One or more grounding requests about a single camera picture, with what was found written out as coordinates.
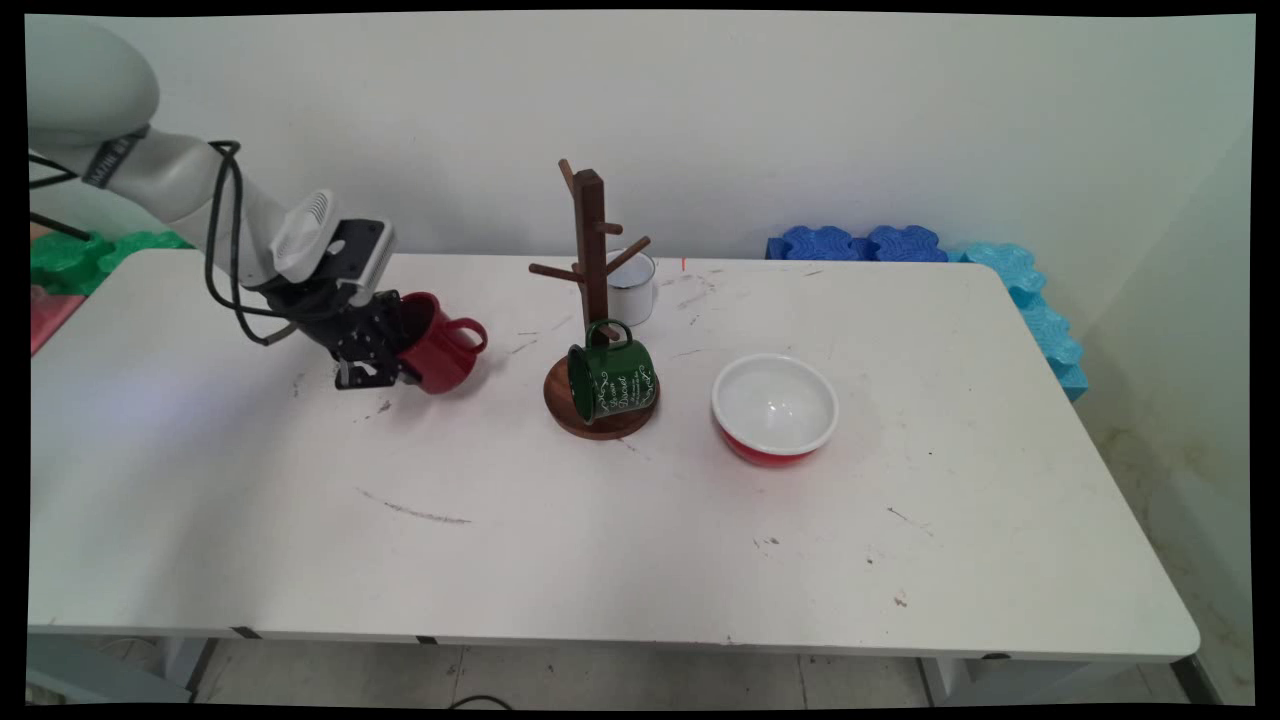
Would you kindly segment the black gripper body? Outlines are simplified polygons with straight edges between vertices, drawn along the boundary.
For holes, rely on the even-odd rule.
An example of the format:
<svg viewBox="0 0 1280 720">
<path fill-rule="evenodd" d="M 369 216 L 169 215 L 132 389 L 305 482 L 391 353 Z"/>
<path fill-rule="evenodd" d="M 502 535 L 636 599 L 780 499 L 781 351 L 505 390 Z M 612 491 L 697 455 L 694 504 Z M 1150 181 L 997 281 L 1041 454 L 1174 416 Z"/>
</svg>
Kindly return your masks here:
<svg viewBox="0 0 1280 720">
<path fill-rule="evenodd" d="M 297 323 L 303 334 L 333 354 L 337 341 L 343 336 L 379 332 L 374 324 L 375 293 L 367 302 L 356 304 L 356 288 L 334 281 L 308 281 L 301 284 L 269 281 L 262 286 L 262 297 L 270 310 Z"/>
</svg>

